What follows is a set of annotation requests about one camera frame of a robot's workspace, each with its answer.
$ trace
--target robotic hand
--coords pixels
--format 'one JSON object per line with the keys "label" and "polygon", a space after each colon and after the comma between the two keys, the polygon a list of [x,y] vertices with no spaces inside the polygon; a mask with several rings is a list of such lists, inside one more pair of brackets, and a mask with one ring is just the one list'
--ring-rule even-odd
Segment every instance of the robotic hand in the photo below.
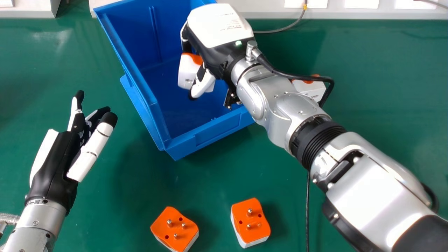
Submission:
{"label": "robotic hand", "polygon": [[[193,9],[181,41],[178,85],[196,99],[223,79],[229,88],[224,105],[242,103],[269,139],[310,172],[326,196],[324,215],[357,251],[448,251],[448,222],[436,214],[432,191],[322,110],[332,79],[275,69],[257,48],[248,22],[228,4]],[[330,86],[316,100],[291,79]]]}
{"label": "robotic hand", "polygon": [[7,225],[15,226],[0,252],[53,251],[78,184],[92,168],[118,120],[109,107],[85,117],[83,99],[83,91],[73,97],[67,131],[48,130],[31,168],[22,215],[0,213],[0,238]]}

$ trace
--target blue bin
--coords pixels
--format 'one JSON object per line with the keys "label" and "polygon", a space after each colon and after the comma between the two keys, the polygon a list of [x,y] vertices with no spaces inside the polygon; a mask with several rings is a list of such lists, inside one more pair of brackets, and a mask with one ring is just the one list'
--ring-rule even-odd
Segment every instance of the blue bin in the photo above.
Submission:
{"label": "blue bin", "polygon": [[124,0],[95,9],[125,70],[120,79],[157,148],[179,160],[254,121],[243,106],[223,106],[212,93],[190,101],[177,86],[180,30],[192,8],[212,0]]}

